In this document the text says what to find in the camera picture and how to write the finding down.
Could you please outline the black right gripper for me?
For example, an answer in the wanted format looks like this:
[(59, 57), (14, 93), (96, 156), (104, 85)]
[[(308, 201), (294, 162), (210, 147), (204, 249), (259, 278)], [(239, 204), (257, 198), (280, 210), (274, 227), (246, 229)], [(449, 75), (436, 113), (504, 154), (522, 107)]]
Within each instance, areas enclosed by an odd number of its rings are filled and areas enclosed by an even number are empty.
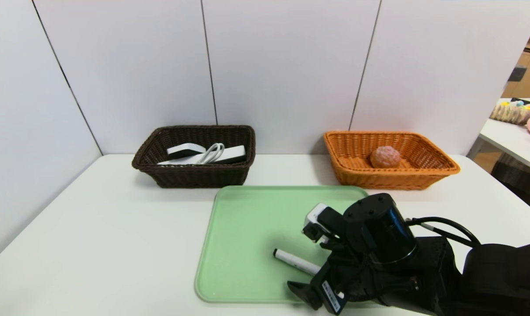
[(313, 276), (310, 284), (287, 281), (288, 289), (302, 302), (317, 311), (324, 306), (327, 312), (340, 315), (348, 303), (362, 303), (369, 300), (362, 279), (368, 279), (371, 264), (366, 261), (355, 263), (328, 260)]

